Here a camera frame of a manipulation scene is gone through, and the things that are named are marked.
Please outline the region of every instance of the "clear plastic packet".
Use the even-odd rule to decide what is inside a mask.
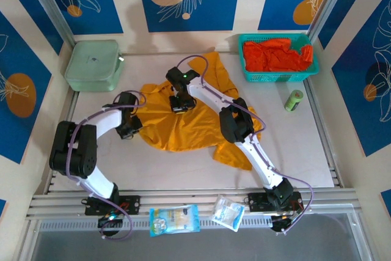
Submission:
[[[200,218],[196,205],[150,210],[150,235],[199,232]]]
[[[245,205],[218,195],[211,220],[237,232],[244,215]]]

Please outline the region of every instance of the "blue snack package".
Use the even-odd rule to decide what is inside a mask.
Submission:
[[[200,218],[196,205],[150,210],[150,235],[164,233],[199,232]]]

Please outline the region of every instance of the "white table surface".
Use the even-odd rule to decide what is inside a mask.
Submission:
[[[248,83],[239,57],[220,54],[221,61],[247,105],[253,106],[267,124],[261,145],[274,165],[284,174],[309,182],[314,187],[333,187],[333,181],[306,95],[293,112],[283,104],[291,91],[303,91],[303,83]],[[184,54],[126,56],[119,85],[112,92],[80,93],[73,121],[101,109],[123,90],[139,90],[144,84],[165,81],[168,69]],[[140,136],[121,140],[115,130],[98,140],[98,166],[120,189],[220,189],[261,187],[257,174],[212,159],[214,147],[173,153],[158,150]],[[305,185],[291,182],[298,188]],[[73,182],[58,174],[50,191],[77,190]]]

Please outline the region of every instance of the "wire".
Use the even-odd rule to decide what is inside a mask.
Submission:
[[[109,111],[114,111],[116,109],[120,109],[120,108],[140,108],[140,107],[143,107],[146,102],[147,102],[147,98],[145,97],[145,95],[143,93],[140,93],[138,91],[135,91],[135,90],[128,90],[128,91],[124,91],[124,92],[134,92],[134,93],[137,93],[138,95],[140,95],[143,99],[144,99],[144,102],[141,103],[141,104],[138,104],[138,105],[118,105],[118,106],[111,106],[111,107],[108,107],[108,108],[104,108],[102,109],[101,111],[98,111],[94,114],[92,114],[91,116],[88,116],[86,119],[83,119],[75,128],[75,130],[73,131],[72,133],[72,136],[71,136],[71,139],[70,139],[70,142],[69,142],[69,147],[68,147],[68,152],[67,152],[67,160],[65,162],[65,174],[67,175],[67,177],[71,180],[74,180],[76,182],[79,182],[79,179],[77,177],[74,177],[70,174],[70,162],[71,162],[71,155],[72,155],[72,150],[73,150],[73,144],[75,143],[75,139],[76,139],[76,135],[78,133],[78,131],[80,130],[80,128],[82,127],[82,125],[84,125],[85,123],[87,123],[88,121],[90,121],[91,119],[97,117],[97,116],[100,116],[101,114],[104,114],[106,112],[109,112]],[[86,190],[88,193],[90,193],[94,198],[97,198],[109,205],[111,205],[112,207],[114,207],[115,209],[119,210],[121,213],[123,213],[123,215],[125,217],[127,217],[129,219],[129,222],[130,222],[130,229],[128,231],[128,233],[124,236],[124,237],[120,237],[120,238],[111,238],[111,237],[107,237],[104,235],[103,231],[104,231],[104,226],[101,228],[100,230],[100,233],[101,233],[101,236],[102,238],[104,239],[107,239],[107,240],[111,240],[111,241],[122,241],[122,240],[126,240],[128,237],[130,237],[132,231],[133,231],[133,220],[132,218],[130,217],[130,215],[121,207],[119,207],[117,204],[111,202],[110,200],[108,199],[105,199],[99,195],[97,195],[94,191],[92,191],[91,189],[89,189],[88,187],[86,187],[85,184],[83,183],[80,183],[80,186]]]
[[[204,56],[201,56],[201,55],[198,55],[198,54],[190,55],[190,56],[188,56],[188,57],[182,59],[182,60],[179,62],[179,64],[177,65],[177,67],[178,67],[183,61],[185,61],[186,59],[191,58],[191,57],[200,57],[200,58],[202,58],[203,60],[205,60],[205,62],[206,62],[206,67],[205,67],[205,69],[204,69],[204,71],[203,71],[203,73],[202,73],[202,75],[201,75],[201,85],[202,85],[202,87],[204,87],[206,90],[208,90],[209,92],[211,92],[212,94],[214,94],[215,96],[217,96],[219,99],[222,100],[222,99],[223,99],[222,96],[220,96],[220,95],[219,95],[218,93],[216,93],[213,89],[210,89],[207,85],[204,84],[205,73],[206,73],[206,71],[208,70],[208,67],[209,67],[208,59],[206,59]],[[226,100],[226,99],[223,99],[223,102],[226,102],[226,103],[228,103],[228,104],[230,104],[230,105],[232,105],[232,106],[234,106],[234,107],[236,107],[236,108],[239,108],[240,110],[242,110],[242,111],[244,111],[244,112],[250,114],[250,116],[252,116],[253,118],[257,119],[257,120],[262,124],[262,129],[260,129],[260,130],[258,130],[258,131],[256,131],[256,132],[254,132],[254,133],[251,135],[251,138],[250,138],[251,141],[253,141],[254,136],[256,136],[257,134],[259,134],[259,133],[261,133],[262,131],[266,130],[266,124],[265,124],[264,121],[261,120],[261,118],[260,118],[259,116],[257,116],[256,114],[254,114],[254,113],[252,113],[251,111],[249,111],[248,109],[246,109],[246,108],[244,108],[244,107],[242,107],[242,106],[240,106],[240,105],[238,105],[238,104],[236,104],[236,103],[234,103],[234,102],[230,102],[230,101],[228,101],[228,100]],[[265,164],[267,165],[267,167],[268,167],[270,170],[272,170],[275,174],[277,174],[277,175],[279,175],[279,176],[281,176],[281,177],[285,177],[285,178],[288,178],[288,179],[295,180],[295,181],[297,181],[297,182],[303,183],[303,184],[305,184],[306,186],[308,186],[309,189],[310,189],[311,196],[310,196],[310,200],[309,200],[307,206],[305,207],[305,209],[303,209],[302,213],[298,216],[298,218],[295,220],[295,222],[294,222],[287,230],[283,231],[283,233],[286,234],[289,230],[291,230],[291,228],[292,228],[296,223],[298,223],[298,221],[303,217],[304,213],[310,208],[315,193],[314,193],[314,191],[313,191],[312,186],[311,186],[309,183],[307,183],[307,182],[305,182],[305,181],[303,181],[303,180],[301,180],[301,179],[299,179],[299,178],[290,177],[290,176],[288,176],[288,175],[282,174],[282,173],[280,173],[279,171],[277,171],[277,169],[276,169],[274,166],[272,166],[272,165],[269,163],[269,161],[266,160],[266,158],[263,157],[263,155],[261,154],[261,152],[260,152],[259,149],[258,149],[258,146],[257,146],[255,143],[252,143],[252,146],[253,146],[254,149],[257,151],[257,153],[258,153],[258,155],[261,157],[261,159],[265,162]]]

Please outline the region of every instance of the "container lid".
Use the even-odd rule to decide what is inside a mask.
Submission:
[[[104,81],[117,65],[119,46],[115,40],[80,41],[69,61],[65,78],[70,81]]]

